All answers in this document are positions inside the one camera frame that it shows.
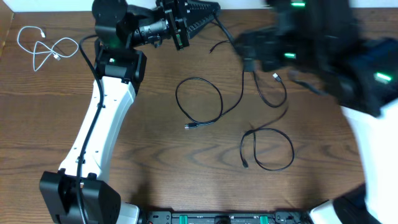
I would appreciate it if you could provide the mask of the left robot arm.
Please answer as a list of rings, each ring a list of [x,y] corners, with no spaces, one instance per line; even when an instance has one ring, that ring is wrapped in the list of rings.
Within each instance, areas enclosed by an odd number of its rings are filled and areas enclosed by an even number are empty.
[[[78,136],[56,172],[42,174],[39,189],[54,223],[141,223],[139,207],[109,186],[114,145],[144,79],[139,47],[173,40],[177,50],[220,13],[211,1],[160,0],[153,9],[125,0],[95,0],[95,59],[90,105]]]

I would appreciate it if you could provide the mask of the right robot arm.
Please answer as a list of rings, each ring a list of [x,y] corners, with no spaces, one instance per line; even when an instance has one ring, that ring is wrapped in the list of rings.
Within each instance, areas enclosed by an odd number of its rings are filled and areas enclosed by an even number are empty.
[[[364,185],[309,211],[312,223],[397,222],[397,41],[362,38],[347,0],[270,1],[277,24],[240,34],[244,69],[317,75],[348,121]]]

